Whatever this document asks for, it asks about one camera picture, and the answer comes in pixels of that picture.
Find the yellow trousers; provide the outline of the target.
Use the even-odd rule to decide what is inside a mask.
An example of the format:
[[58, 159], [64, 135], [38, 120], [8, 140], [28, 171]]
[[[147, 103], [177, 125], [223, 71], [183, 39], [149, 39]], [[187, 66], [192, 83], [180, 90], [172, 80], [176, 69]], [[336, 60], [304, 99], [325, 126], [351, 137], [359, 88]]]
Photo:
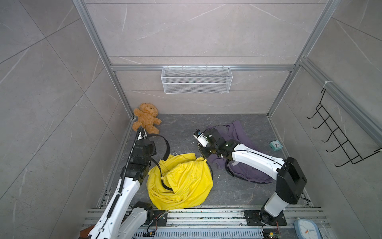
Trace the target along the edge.
[[147, 190], [159, 210], [178, 210], [202, 204], [213, 188], [208, 161], [194, 153], [170, 155], [148, 172]]

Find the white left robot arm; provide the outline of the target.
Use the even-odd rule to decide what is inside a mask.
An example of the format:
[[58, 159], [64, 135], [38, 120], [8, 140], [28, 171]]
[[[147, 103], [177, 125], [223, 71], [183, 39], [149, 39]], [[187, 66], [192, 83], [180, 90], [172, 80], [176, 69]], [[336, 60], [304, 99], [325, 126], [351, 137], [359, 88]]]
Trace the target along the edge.
[[138, 128], [133, 147], [122, 169], [118, 186], [96, 225], [84, 239], [133, 239], [138, 229], [153, 218], [153, 207], [139, 202], [128, 208], [135, 194], [148, 175], [152, 156], [156, 154], [155, 144], [150, 141], [147, 132]]

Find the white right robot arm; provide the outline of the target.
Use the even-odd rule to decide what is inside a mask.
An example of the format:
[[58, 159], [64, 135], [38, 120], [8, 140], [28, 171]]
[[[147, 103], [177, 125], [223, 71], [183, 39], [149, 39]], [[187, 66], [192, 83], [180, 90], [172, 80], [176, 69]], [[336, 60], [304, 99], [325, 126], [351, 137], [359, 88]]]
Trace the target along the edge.
[[216, 154], [228, 162], [251, 166], [276, 181], [275, 193], [259, 212], [259, 220], [263, 224], [273, 225], [288, 205], [297, 204], [301, 198], [307, 179], [296, 159], [276, 158], [251, 149], [236, 140], [226, 141], [214, 128], [204, 132], [196, 130], [194, 138], [198, 140], [198, 148], [204, 158]]

